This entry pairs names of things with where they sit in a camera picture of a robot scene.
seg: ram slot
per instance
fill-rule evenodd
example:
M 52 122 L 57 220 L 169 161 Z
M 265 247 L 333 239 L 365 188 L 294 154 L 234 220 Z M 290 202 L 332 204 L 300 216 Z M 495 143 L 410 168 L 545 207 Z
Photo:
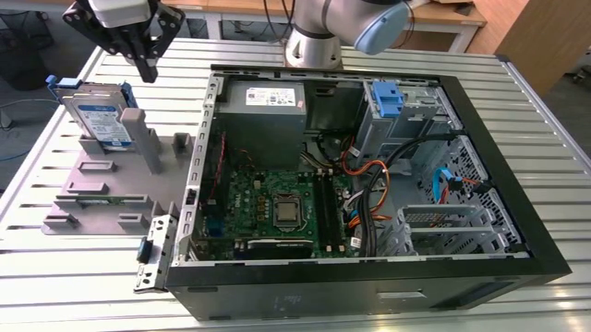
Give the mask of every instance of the ram slot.
M 313 177 L 313 207 L 316 210 L 316 224 L 317 224 L 317 242 L 320 249 L 326 249 L 329 246 L 329 228 L 328 221 L 325 218 L 325 208 L 324 208 L 324 185 L 322 176 Z
M 324 215 L 325 222 L 328 224 L 328 244 L 332 246 L 332 250 L 338 250 L 342 245 L 342 238 L 340 236 L 340 221 L 337 216 L 337 206 L 336 206 L 336 192 L 334 186 L 332 185 L 332 177 L 322 177 L 322 188 L 324 188 Z

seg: blue clip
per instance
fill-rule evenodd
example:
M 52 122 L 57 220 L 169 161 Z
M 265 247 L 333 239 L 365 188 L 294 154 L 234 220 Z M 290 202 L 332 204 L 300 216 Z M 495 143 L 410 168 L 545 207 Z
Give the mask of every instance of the blue clip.
M 122 96 L 125 98 L 125 101 L 128 102 L 128 106 L 133 109 L 137 108 L 137 102 L 136 102 L 136 98 L 133 97 L 133 92 L 130 92 L 130 85 L 129 83 L 122 83 L 120 85 L 121 87 L 121 91 L 122 91 Z
M 434 169 L 434 173 L 433 173 L 433 198 L 434 198 L 434 202 L 438 202 L 438 198 L 440 198 L 438 176 L 441 174 L 445 177 L 445 180 L 448 182 L 449 181 L 461 181 L 461 177 L 453 176 L 453 174 L 451 173 L 451 171 L 449 171 L 449 169 L 447 167 L 440 167 L 440 168 Z
M 49 75 L 46 76 L 45 79 L 45 83 L 46 83 L 46 88 L 49 89 L 49 92 L 52 93 L 53 97 L 56 98 L 56 100 L 58 102 L 60 99 L 57 97 L 56 92 L 53 91 L 54 89 L 60 88 L 60 89 L 77 89 L 80 88 L 80 85 L 82 85 L 82 81 L 78 80 L 77 78 L 61 78 L 61 80 L 57 82 L 57 77 L 54 75 Z
M 382 118 L 397 118 L 404 106 L 404 95 L 392 82 L 373 81 L 373 97 Z

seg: open computer tower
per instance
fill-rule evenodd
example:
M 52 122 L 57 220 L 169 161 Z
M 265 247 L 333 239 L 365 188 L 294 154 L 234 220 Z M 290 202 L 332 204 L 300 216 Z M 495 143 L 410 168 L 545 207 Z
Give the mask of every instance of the open computer tower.
M 569 273 L 457 79 L 296 68 L 212 67 L 140 256 L 134 291 L 198 320 L 465 309 Z

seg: motherboard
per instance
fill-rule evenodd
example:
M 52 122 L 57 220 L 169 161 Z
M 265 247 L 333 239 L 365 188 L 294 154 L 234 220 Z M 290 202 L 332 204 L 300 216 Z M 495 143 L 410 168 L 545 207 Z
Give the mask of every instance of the motherboard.
M 197 248 L 206 246 L 206 259 L 221 261 L 252 259 L 241 253 L 256 249 L 257 259 L 270 259 L 281 246 L 292 246 L 294 255 L 309 250 L 302 255 L 348 257 L 340 212 L 348 195 L 344 175 L 238 170 L 229 176 L 225 217 L 205 220 L 208 239 L 196 241 Z

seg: red wire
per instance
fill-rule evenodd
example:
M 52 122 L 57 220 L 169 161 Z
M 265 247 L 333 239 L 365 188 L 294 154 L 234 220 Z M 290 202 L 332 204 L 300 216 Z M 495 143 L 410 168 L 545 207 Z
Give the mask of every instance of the red wire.
M 438 198 L 437 204 L 445 204 L 448 193 L 449 193 L 449 185 L 447 185 L 445 189 L 443 190 L 441 197 Z
M 214 180 L 213 180 L 213 187 L 212 192 L 209 193 L 209 197 L 206 200 L 212 199 L 214 188 L 217 186 L 217 180 L 220 179 L 221 175 L 221 163 L 224 161 L 224 154 L 225 154 L 225 132 L 221 134 L 221 152 L 220 152 L 220 159 L 217 160 L 217 169 L 214 170 Z

